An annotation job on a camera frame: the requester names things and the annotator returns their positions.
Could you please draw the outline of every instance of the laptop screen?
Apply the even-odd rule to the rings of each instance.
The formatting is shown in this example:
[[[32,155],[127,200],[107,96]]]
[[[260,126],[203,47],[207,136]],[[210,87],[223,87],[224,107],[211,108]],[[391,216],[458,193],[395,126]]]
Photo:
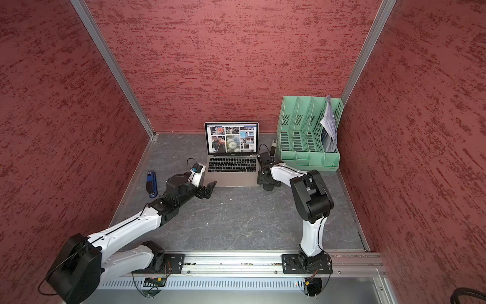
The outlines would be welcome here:
[[[214,155],[257,153],[258,123],[205,123],[208,153]]]

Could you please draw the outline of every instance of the mounting plate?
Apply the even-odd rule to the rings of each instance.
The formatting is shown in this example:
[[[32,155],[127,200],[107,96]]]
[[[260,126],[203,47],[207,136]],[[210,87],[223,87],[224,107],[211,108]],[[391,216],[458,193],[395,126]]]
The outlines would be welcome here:
[[[164,254],[164,262],[167,267],[166,273],[169,273],[169,262],[171,264],[171,274],[180,274],[182,271],[182,267],[184,266],[184,257],[185,255],[182,253],[166,253]],[[146,271],[145,269],[140,269],[140,270],[135,270],[133,273],[153,273]]]
[[[332,274],[331,258],[328,254],[323,253],[323,260],[319,263],[317,274]],[[309,274],[303,271],[297,264],[298,254],[283,254],[282,255],[282,268],[284,274]]]

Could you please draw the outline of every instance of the laptop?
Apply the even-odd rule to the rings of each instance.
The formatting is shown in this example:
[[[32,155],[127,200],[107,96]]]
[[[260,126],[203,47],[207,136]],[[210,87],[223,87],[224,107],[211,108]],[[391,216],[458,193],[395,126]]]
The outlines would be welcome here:
[[[203,185],[258,187],[258,123],[205,123],[208,160]]]

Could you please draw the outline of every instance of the web page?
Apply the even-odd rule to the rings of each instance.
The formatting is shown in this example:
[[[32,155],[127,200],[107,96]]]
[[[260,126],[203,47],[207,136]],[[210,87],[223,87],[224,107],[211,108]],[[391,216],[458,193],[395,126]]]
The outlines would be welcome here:
[[[256,153],[257,125],[207,125],[210,153]]]

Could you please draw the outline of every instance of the textured red wall panel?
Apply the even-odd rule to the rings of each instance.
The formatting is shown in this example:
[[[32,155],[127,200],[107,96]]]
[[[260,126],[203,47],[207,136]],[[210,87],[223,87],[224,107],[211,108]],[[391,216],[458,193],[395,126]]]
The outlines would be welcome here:
[[[344,110],[341,170],[401,303],[486,291],[485,19],[398,1]]]
[[[340,96],[381,0],[87,0],[156,131],[257,120]]]
[[[69,0],[2,1],[0,22],[0,302],[59,303],[37,284],[109,224],[148,137]]]

